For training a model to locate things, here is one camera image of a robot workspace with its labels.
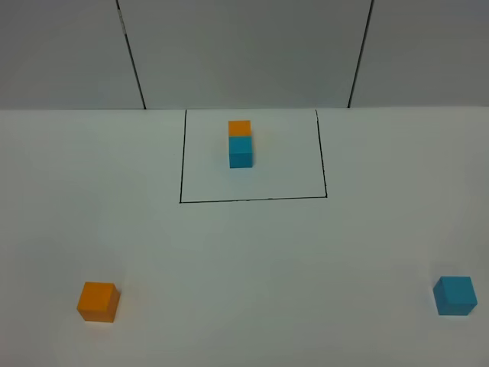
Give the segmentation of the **blue template block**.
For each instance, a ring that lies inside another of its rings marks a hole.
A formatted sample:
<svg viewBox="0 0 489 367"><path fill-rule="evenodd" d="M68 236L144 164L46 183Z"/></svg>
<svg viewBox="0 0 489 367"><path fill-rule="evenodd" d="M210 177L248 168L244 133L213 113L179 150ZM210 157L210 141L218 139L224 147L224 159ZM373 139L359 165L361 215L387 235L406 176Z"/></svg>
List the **blue template block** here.
<svg viewBox="0 0 489 367"><path fill-rule="evenodd" d="M249 136L230 136L228 138L228 159L230 168L253 167L253 142Z"/></svg>

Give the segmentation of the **orange template block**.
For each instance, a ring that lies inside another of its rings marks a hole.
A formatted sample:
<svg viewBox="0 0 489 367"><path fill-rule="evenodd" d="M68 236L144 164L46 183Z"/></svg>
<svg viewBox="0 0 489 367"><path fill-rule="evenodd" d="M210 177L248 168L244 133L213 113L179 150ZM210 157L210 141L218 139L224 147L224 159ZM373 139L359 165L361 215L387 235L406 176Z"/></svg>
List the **orange template block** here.
<svg viewBox="0 0 489 367"><path fill-rule="evenodd" d="M250 120L236 120L228 122L229 137L248 137L252 135Z"/></svg>

